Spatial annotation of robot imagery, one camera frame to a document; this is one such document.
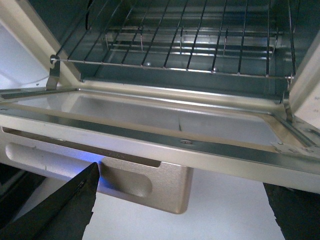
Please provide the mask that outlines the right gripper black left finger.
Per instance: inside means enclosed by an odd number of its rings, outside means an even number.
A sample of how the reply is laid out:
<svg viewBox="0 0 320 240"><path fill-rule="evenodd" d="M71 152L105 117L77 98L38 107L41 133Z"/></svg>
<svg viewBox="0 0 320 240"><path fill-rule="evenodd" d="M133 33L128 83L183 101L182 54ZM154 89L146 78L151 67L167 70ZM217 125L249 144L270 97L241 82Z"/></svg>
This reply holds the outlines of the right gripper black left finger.
<svg viewBox="0 0 320 240"><path fill-rule="evenodd" d="M81 240L93 215L100 178L90 164L36 207L0 231L2 240Z"/></svg>

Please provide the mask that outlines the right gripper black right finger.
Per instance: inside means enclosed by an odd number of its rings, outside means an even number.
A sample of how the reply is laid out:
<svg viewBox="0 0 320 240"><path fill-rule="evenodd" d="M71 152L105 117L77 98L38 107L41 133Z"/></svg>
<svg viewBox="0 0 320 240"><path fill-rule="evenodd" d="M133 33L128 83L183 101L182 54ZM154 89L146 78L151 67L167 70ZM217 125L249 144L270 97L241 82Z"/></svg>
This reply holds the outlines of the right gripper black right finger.
<svg viewBox="0 0 320 240"><path fill-rule="evenodd" d="M275 221L286 240L320 238L320 195L298 189L263 184Z"/></svg>

